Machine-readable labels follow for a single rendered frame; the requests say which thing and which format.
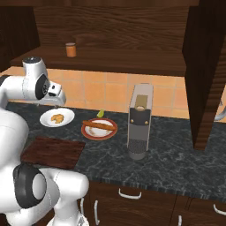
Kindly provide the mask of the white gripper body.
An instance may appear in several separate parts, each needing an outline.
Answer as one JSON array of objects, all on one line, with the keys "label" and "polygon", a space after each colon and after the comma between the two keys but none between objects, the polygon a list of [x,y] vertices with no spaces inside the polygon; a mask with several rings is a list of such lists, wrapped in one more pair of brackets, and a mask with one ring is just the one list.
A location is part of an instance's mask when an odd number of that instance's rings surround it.
[{"label": "white gripper body", "polygon": [[35,93],[38,104],[50,104],[50,105],[57,105],[57,106],[64,106],[66,103],[66,96],[63,90],[53,90],[43,93],[42,91]]}]

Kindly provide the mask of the golden croissant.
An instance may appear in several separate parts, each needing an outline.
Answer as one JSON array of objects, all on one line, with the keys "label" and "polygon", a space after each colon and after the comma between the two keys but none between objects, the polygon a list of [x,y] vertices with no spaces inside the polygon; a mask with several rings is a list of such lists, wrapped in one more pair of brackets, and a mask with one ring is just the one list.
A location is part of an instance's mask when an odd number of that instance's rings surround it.
[{"label": "golden croissant", "polygon": [[62,114],[57,114],[51,117],[51,120],[56,124],[60,124],[64,121],[64,116]]}]

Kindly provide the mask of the dark wooden cutting board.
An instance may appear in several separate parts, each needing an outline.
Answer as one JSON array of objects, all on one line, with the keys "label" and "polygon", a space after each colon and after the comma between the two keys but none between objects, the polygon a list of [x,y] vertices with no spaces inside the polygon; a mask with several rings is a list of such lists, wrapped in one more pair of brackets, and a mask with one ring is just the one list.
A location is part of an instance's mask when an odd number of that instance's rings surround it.
[{"label": "dark wooden cutting board", "polygon": [[82,141],[37,136],[25,148],[21,155],[21,161],[46,167],[73,170],[85,144]]}]

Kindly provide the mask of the orange jam jar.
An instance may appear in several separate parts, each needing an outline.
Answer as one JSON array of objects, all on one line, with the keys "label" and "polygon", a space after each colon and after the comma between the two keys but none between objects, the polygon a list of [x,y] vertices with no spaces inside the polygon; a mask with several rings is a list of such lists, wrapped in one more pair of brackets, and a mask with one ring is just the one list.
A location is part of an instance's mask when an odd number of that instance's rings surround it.
[{"label": "orange jam jar", "polygon": [[76,56],[76,44],[74,42],[68,42],[65,44],[66,47],[66,55],[68,57]]}]

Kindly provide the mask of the dark wooden cabinet door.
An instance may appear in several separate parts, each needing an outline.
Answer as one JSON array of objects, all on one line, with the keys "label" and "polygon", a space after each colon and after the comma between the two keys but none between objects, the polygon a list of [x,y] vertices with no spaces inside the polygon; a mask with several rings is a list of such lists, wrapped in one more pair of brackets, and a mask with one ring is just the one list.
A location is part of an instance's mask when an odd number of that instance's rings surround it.
[{"label": "dark wooden cabinet door", "polygon": [[203,150],[226,86],[226,0],[189,8],[183,56],[192,143]]},{"label": "dark wooden cabinet door", "polygon": [[0,72],[11,60],[40,46],[31,6],[0,6]]}]

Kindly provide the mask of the dark wooden open cabinet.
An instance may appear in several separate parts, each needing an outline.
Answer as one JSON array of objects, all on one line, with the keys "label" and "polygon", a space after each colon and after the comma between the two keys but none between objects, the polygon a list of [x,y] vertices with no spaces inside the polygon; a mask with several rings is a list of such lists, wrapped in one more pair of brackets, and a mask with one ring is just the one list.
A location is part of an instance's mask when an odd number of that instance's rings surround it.
[{"label": "dark wooden open cabinet", "polygon": [[199,1],[36,0],[40,46],[25,55],[51,69],[184,76],[188,10]]}]

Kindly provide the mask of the long brown baguette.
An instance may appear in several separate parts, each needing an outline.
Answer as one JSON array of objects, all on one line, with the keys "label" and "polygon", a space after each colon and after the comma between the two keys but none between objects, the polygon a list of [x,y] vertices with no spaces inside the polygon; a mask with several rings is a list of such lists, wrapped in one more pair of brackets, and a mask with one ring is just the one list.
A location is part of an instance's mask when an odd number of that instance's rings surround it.
[{"label": "long brown baguette", "polygon": [[94,123],[92,121],[83,120],[83,125],[94,127],[98,129],[108,130],[108,131],[115,131],[117,128],[113,125],[101,124],[101,123]]}]

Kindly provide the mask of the red-rimmed white plate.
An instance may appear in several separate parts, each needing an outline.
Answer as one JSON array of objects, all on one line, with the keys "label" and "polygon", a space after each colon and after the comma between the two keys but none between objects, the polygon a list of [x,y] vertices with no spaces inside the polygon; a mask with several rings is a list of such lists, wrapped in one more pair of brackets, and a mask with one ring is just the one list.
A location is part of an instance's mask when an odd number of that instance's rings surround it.
[{"label": "red-rimmed white plate", "polygon": [[110,139],[117,133],[117,124],[111,119],[93,118],[93,119],[90,119],[90,122],[113,126],[113,127],[115,127],[115,130],[114,131],[103,130],[100,128],[94,128],[94,127],[90,127],[90,126],[83,124],[81,126],[81,133],[88,139],[92,139],[92,140]]}]

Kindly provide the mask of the grey coffee machine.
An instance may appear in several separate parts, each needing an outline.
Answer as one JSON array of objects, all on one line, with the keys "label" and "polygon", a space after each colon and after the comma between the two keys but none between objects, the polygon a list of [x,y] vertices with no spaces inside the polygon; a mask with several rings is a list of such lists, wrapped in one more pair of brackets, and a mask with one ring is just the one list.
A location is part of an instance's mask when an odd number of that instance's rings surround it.
[{"label": "grey coffee machine", "polygon": [[148,150],[154,87],[148,83],[134,86],[128,112],[127,149],[133,160],[141,160]]}]

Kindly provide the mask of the dark wooden drawer front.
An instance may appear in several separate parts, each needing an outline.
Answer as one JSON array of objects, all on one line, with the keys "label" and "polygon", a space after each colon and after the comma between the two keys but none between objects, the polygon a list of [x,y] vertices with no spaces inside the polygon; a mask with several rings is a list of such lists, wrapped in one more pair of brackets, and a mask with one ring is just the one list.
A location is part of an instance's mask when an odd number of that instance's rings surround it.
[{"label": "dark wooden drawer front", "polygon": [[[128,200],[118,194],[142,196]],[[98,226],[169,226],[176,195],[153,192],[140,188],[90,182],[90,204],[94,220],[94,202],[98,200]]]},{"label": "dark wooden drawer front", "polygon": [[214,204],[226,212],[226,203],[177,196],[169,226],[178,225],[179,215],[182,216],[182,226],[226,226],[226,216],[217,214]]}]

